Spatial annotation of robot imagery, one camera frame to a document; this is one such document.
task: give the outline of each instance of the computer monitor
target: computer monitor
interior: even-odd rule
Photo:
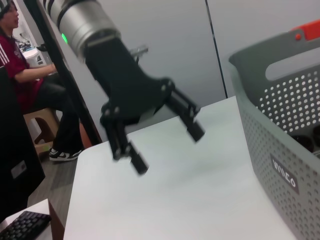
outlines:
[[[0,67],[0,223],[45,178],[7,71]]]

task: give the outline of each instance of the black pole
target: black pole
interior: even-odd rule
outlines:
[[[73,75],[65,65],[61,50],[50,33],[50,30],[46,24],[46,20],[44,19],[44,16],[42,15],[42,12],[37,4],[37,0],[24,0],[24,3],[40,31],[40,34],[45,42],[47,52],[63,80],[66,91],[89,137],[89,140],[91,141],[91,144],[97,145],[101,143],[101,138],[90,116],[85,101],[80,93]]]

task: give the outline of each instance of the red jersey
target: red jersey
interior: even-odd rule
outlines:
[[[16,81],[16,74],[25,69],[29,69],[30,65],[20,52],[15,39],[0,35],[0,67],[1,66],[5,67],[8,77],[13,83],[21,110],[25,113],[33,105],[43,79],[25,83]]]

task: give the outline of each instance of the gray floor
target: gray floor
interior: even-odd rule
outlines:
[[[66,226],[77,161],[53,162],[47,155],[41,158],[45,179],[28,199],[28,207],[49,199],[62,224]]]

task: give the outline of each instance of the basket label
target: basket label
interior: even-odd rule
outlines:
[[[271,164],[272,168],[278,173],[278,175],[297,193],[299,194],[299,187],[297,178],[285,168],[272,154]]]

